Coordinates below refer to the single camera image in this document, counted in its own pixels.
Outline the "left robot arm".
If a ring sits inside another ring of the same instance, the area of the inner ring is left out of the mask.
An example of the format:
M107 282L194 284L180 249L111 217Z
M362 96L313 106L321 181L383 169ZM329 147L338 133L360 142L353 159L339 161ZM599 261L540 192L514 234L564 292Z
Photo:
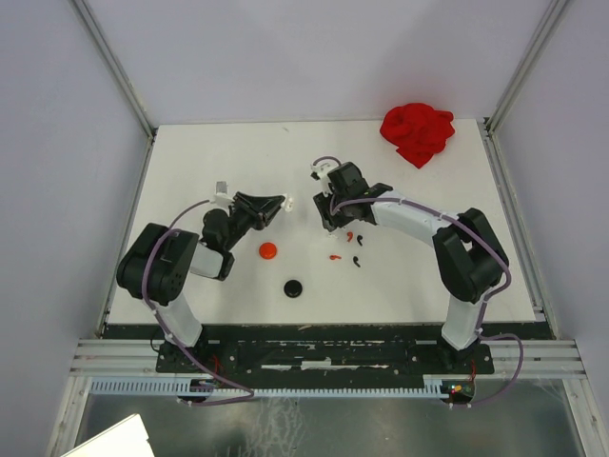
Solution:
M147 224L120 261L118 287L150 309L166 339L179 347L178 361L188 370L202 370L210 360L209 346L199 341L203 325L183 294L188 276L224 281L232 270L237 243L249 231L268 227L289 206L284 194L237 192L205 213L199 234L177 228L176 222Z

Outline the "white round earbud case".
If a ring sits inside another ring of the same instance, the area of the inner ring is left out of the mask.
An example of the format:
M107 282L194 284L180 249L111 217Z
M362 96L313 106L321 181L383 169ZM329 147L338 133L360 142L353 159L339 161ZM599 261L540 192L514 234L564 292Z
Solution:
M282 208L286 212L291 212L294 206L294 199L290 195L285 195L285 200L283 202Z

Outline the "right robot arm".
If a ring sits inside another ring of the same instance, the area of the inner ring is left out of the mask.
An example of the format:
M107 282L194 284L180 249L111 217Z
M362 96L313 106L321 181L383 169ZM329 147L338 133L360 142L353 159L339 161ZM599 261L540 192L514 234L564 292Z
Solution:
M508 257L485 214L475 208L461 213L432 209L387 184L370 186L355 164L331 156L311 164L311 177L322 186L313 201L327 231L360 221L394 229L434 250L449 293L437 361L449 372L467 366L490 299L512 282Z

